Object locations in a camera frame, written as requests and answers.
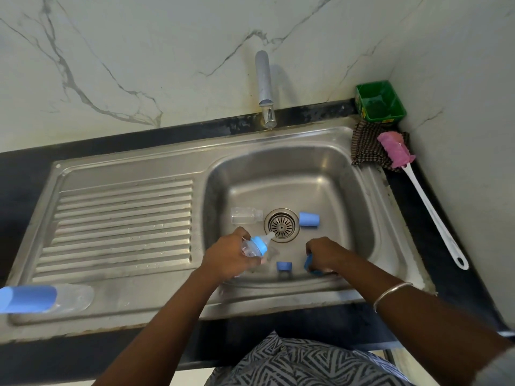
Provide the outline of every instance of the white brush handle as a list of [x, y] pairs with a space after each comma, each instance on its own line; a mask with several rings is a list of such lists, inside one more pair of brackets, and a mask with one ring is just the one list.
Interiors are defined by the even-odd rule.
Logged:
[[411, 165], [407, 164], [402, 169], [404, 169], [404, 172], [406, 172], [409, 179], [415, 186], [417, 192], [419, 193], [420, 198], [424, 202], [425, 207], [428, 209], [429, 215], [431, 215], [431, 218], [433, 218], [433, 222], [435, 223], [436, 228], [438, 229], [438, 232], [442, 236], [443, 242], [446, 243], [447, 249], [451, 253], [451, 256], [454, 259], [454, 262], [456, 263], [456, 265], [459, 266], [462, 270], [469, 269], [469, 262], [465, 258], [465, 255], [459, 248], [456, 241], [454, 241], [454, 238], [452, 238], [452, 236], [449, 233], [449, 231], [447, 230], [446, 226], [443, 224], [442, 220], [440, 219], [440, 216], [437, 214], [436, 210], [434, 209], [433, 205], [429, 201], [424, 190], [420, 186], [417, 178], [415, 177], [415, 174], [413, 173], [413, 169], [411, 168]]

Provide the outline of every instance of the sink drain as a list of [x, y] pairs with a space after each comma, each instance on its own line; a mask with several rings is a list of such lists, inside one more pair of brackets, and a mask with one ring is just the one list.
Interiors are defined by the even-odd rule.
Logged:
[[299, 234], [299, 218], [286, 208], [278, 208], [265, 218], [265, 233], [275, 233], [275, 242], [289, 242]]

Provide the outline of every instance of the black countertop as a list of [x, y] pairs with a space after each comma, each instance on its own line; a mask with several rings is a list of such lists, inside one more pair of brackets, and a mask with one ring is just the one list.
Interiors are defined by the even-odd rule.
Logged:
[[[355, 114], [353, 100], [277, 110], [278, 124], [300, 125]], [[203, 138], [261, 130], [261, 114], [153, 129], [137, 133], [69, 142], [0, 153], [0, 279], [4, 283], [39, 198], [52, 162]], [[447, 226], [437, 200], [418, 166], [415, 174]], [[440, 298], [498, 331], [506, 331], [473, 266], [460, 270], [447, 251], [415, 188], [403, 173], [387, 179], [424, 265]], [[395, 336], [365, 303], [293, 310], [264, 316], [199, 321], [179, 370], [237, 363], [273, 330], [282, 337], [313, 339], [329, 344], [378, 350], [398, 346]], [[57, 383], [94, 379], [140, 329], [0, 345], [0, 385]]]

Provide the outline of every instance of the bracelet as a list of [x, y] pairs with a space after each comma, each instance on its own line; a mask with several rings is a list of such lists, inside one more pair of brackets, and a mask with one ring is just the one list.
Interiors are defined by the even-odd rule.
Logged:
[[397, 291], [399, 290], [401, 287], [406, 287], [407, 285], [410, 285], [413, 287], [413, 283], [411, 282], [408, 282], [408, 281], [405, 281], [403, 283], [399, 283], [398, 285], [394, 285], [393, 287], [389, 288], [388, 290], [386, 290], [385, 292], [383, 292], [379, 298], [376, 299], [376, 301], [374, 302], [374, 305], [373, 305], [373, 308], [374, 308], [374, 312], [377, 313], [377, 305], [379, 304], [379, 302], [381, 301], [381, 299], [383, 299], [384, 297], [386, 297], [388, 294], [391, 294], [392, 292], [394, 291]]

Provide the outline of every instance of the faucet spout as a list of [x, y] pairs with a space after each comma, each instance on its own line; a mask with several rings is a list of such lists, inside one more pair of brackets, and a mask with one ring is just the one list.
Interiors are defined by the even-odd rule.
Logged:
[[263, 121], [267, 129], [273, 129], [275, 120], [274, 101], [272, 99], [272, 79], [270, 76], [270, 62], [264, 50], [256, 53], [257, 87], [259, 89], [259, 106], [263, 112]]

